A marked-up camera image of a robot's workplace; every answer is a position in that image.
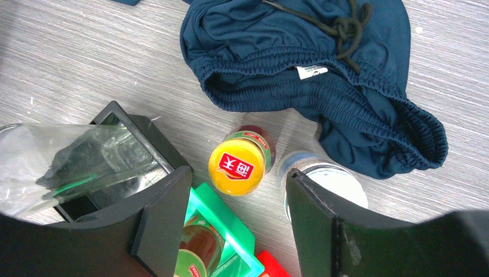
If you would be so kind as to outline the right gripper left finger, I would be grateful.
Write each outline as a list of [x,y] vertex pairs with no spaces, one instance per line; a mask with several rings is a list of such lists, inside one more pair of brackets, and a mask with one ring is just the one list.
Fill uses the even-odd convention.
[[191,181],[182,166],[71,223],[1,216],[1,275],[173,276]]

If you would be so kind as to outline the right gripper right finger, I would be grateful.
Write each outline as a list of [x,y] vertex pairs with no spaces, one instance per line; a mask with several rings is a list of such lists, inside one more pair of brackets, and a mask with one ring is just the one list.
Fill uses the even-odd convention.
[[303,276],[487,276],[488,212],[410,223],[356,205],[297,169],[287,200]]

